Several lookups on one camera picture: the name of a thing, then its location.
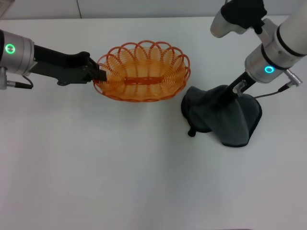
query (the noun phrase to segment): white tabletop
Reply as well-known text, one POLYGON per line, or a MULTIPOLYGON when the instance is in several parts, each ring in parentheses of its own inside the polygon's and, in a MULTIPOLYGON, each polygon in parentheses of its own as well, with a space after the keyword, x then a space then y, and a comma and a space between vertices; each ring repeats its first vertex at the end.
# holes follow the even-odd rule
MULTIPOLYGON (((1 91, 0 229, 306 228, 307 85, 259 99, 263 116, 246 147, 187 135, 180 111, 187 88, 230 84, 260 43, 252 30, 215 38, 212 20, 0 21, 37 45, 88 51, 94 60, 125 42, 167 41, 192 70, 183 92, 156 103, 118 102, 91 83, 60 87, 35 74, 32 90, 1 91)), ((307 58, 293 71, 304 81, 307 58)), ((247 93, 271 93, 287 81, 282 75, 247 93)))

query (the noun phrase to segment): dark gray cloth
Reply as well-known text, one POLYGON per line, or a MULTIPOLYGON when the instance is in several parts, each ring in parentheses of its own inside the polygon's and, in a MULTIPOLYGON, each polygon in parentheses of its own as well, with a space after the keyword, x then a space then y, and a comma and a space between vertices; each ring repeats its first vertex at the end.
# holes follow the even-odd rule
POLYGON ((193 86, 188 89, 181 111, 191 126, 189 135, 212 131, 226 146, 246 146, 261 119, 261 106, 248 94, 227 105, 220 105, 216 98, 226 87, 221 85, 209 91, 193 86))

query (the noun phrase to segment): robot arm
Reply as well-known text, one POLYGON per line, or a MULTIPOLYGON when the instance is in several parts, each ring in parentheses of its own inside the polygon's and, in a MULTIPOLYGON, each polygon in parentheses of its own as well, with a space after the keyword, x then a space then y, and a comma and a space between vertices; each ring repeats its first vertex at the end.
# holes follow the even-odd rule
POLYGON ((34 45, 33 41, 0 30, 0 89, 7 86, 31 89, 32 86, 7 80, 6 72, 28 76, 37 73, 58 80, 58 85, 106 81, 106 72, 90 58, 87 52, 63 54, 34 45))
POLYGON ((232 0, 214 18, 210 28, 214 36, 223 37, 231 31, 243 34, 252 27, 262 42, 246 58, 246 72, 229 86, 225 98, 245 91, 255 82, 269 83, 282 73, 291 80, 288 87, 302 83, 290 68, 307 55, 307 1, 280 26, 262 20, 266 13, 263 0, 232 0))

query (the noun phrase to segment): oval basket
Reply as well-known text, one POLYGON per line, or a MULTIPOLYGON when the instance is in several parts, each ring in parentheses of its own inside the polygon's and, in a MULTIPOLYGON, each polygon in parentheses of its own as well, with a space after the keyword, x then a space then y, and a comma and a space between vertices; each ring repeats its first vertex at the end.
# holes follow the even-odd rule
POLYGON ((187 84, 187 55, 166 42, 125 43, 103 55, 98 65, 107 81, 94 81, 109 98, 127 102, 156 102, 174 97, 187 84))

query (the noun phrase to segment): cable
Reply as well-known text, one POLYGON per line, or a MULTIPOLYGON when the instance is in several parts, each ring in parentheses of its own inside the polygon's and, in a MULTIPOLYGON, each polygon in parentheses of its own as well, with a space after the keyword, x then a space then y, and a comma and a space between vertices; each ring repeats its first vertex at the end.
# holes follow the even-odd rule
POLYGON ((22 75, 22 76, 24 79, 26 79, 30 83, 31 87, 33 88, 34 87, 33 82, 30 79, 28 79, 25 75, 22 75))
POLYGON ((80 18, 82 18, 81 11, 80 11, 80 6, 79 6, 79 0, 77 0, 77 5, 78 5, 78 10, 79 10, 80 18))
POLYGON ((255 99, 257 98, 260 98, 260 97, 267 97, 267 96, 272 96, 272 95, 275 95, 275 94, 278 94, 279 92, 272 92, 272 93, 269 93, 269 94, 265 94, 265 95, 261 95, 261 96, 258 96, 258 97, 254 97, 255 99))
POLYGON ((257 99, 257 98, 260 98, 260 97, 272 96, 272 95, 278 94, 280 92, 283 92, 283 91, 291 88, 292 86, 293 86, 293 83, 290 81, 287 84, 283 85, 281 88, 279 88, 278 91, 276 91, 276 92, 272 92, 272 93, 265 94, 265 95, 260 95, 260 96, 254 97, 254 98, 257 99))

